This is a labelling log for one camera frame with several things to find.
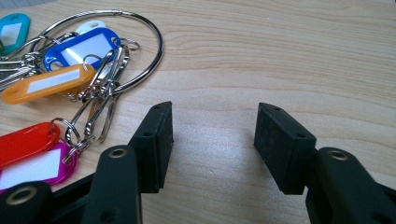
wooden table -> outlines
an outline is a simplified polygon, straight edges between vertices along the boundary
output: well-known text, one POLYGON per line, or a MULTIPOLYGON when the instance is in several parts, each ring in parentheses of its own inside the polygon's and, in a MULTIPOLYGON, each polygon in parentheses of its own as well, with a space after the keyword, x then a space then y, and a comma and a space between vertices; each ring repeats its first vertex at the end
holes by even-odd
MULTIPOLYGON (((284 108, 318 138, 317 148, 354 154, 377 182, 396 189, 394 1, 58 0, 1 15, 27 14, 34 37, 92 9, 148 18, 163 34, 164 56, 151 77, 120 97, 107 140, 84 152, 54 190, 93 173, 100 153, 127 144, 164 101, 173 102, 175 144, 164 189, 143 195, 145 223, 309 223, 304 195, 283 195, 253 146, 259 102, 284 108)), ((142 46, 124 81, 151 63, 157 45, 150 29, 101 20, 142 46)), ((1 103, 0 134, 71 119, 80 106, 60 95, 1 103)))

green key tag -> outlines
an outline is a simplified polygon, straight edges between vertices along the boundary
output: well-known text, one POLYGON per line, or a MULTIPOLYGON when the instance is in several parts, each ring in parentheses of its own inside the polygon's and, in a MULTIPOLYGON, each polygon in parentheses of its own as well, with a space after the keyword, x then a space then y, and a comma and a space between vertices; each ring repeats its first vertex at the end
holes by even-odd
POLYGON ((0 20, 0 55, 8 55, 25 41, 30 19, 22 13, 14 13, 0 20))

key ring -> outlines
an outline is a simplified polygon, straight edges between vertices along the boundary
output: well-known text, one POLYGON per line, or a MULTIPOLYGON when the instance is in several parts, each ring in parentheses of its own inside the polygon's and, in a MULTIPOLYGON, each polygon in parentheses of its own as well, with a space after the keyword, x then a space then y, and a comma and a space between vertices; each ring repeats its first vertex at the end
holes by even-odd
MULTIPOLYGON (((52 24, 50 27, 45 29, 41 34, 39 35, 49 35, 49 33, 76 21, 79 21, 81 19, 86 19, 90 17, 97 17, 97 16, 121 16, 121 17, 126 17, 135 21, 140 21, 144 24, 146 24, 152 32, 157 36, 158 40, 158 50, 157 54, 152 61, 152 63, 138 76, 134 77, 130 81, 118 86, 117 88, 114 89, 114 94, 121 93, 123 91, 127 91, 140 82, 142 82, 144 79, 146 79, 151 73, 155 70, 157 65, 159 64, 162 56, 163 56, 163 37, 161 35, 161 32, 158 30, 158 28, 152 23, 150 20, 146 19, 145 17, 142 17, 138 14, 135 14, 133 12, 128 12, 128 11, 122 11, 122 10, 93 10, 93 11, 86 11, 86 12, 81 12, 76 15, 67 17, 61 21, 57 21, 54 24, 52 24)), ((42 41, 37 41, 35 42, 32 47, 30 48, 30 52, 34 52, 37 50, 37 48, 40 46, 40 42, 42 41)))

